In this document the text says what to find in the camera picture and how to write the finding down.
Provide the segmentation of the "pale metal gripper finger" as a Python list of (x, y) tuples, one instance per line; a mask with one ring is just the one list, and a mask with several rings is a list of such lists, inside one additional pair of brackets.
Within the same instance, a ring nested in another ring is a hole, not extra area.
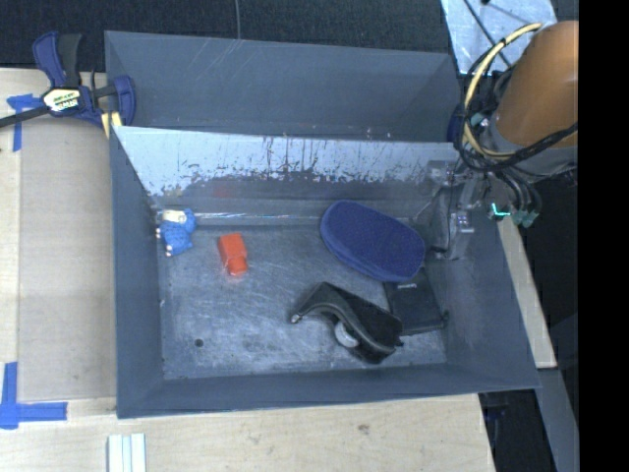
[(449, 219), (448, 259), (457, 260), (464, 257), (474, 234), (475, 227), (470, 213), (452, 212)]
[(440, 189), (431, 202), (429, 248), (435, 254), (445, 255), (449, 249), (449, 200), (449, 190)]

